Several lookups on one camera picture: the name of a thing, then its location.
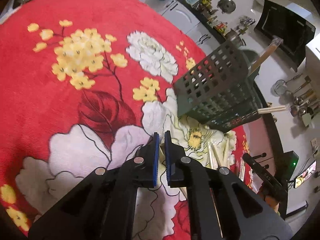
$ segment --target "cabinet handle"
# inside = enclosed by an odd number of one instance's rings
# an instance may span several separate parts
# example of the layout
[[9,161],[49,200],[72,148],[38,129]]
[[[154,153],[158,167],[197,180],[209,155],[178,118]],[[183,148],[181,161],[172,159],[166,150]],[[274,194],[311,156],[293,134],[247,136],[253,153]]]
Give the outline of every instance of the cabinet handle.
[[201,39],[202,39],[204,36],[208,36],[208,35],[207,35],[207,34],[202,35],[202,36],[200,37],[200,39],[199,39],[199,42],[201,41]]
[[203,42],[205,41],[205,40],[208,40],[208,39],[210,39],[211,38],[211,36],[210,37],[206,37],[203,41],[201,41],[201,44],[203,44]]
[[173,6],[170,11],[172,11],[174,8],[176,8],[178,6],[178,4],[176,4],[175,6]]
[[174,0],[172,0],[172,2],[169,3],[166,7],[168,8],[170,5],[172,5],[173,2],[174,2]]

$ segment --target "utensil holder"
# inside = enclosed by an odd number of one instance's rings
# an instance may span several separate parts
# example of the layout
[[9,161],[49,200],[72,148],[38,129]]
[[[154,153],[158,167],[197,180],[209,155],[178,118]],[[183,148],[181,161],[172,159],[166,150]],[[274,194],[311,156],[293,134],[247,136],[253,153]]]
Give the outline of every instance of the utensil holder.
[[178,116],[222,132],[260,118],[261,102],[248,81],[250,62],[226,41],[174,84]]

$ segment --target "wall outlet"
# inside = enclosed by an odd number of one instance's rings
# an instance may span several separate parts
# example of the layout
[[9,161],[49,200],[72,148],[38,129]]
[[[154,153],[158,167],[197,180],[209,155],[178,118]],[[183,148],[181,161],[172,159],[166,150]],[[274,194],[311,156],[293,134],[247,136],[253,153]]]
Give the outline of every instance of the wall outlet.
[[314,138],[311,140],[311,145],[312,145],[312,148],[317,148],[318,146],[318,141],[317,141],[317,138]]
[[318,140],[317,138],[314,138],[311,140],[311,146],[312,146],[312,152],[314,155],[319,154],[319,145],[318,145]]

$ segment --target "smartphone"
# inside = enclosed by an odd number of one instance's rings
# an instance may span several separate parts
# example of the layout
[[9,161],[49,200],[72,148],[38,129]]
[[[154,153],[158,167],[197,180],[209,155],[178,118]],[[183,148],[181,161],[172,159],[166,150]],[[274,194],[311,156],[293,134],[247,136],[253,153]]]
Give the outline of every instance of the smartphone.
[[314,161],[303,173],[294,180],[294,188],[299,187],[303,182],[309,179],[316,172],[316,161]]

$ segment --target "red floral blanket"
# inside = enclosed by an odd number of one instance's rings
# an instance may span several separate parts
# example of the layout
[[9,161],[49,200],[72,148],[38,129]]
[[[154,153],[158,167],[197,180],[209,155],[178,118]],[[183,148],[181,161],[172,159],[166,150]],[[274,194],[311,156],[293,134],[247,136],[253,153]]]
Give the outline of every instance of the red floral blanket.
[[[209,138],[226,144],[177,118],[172,84],[204,53],[137,0],[33,0],[0,35],[0,200],[26,235],[92,170],[120,166],[154,132],[170,130],[203,165]],[[229,141],[237,163],[248,150],[243,128]],[[139,190],[136,208],[135,239],[189,234],[186,197],[167,186],[161,158],[158,185]]]

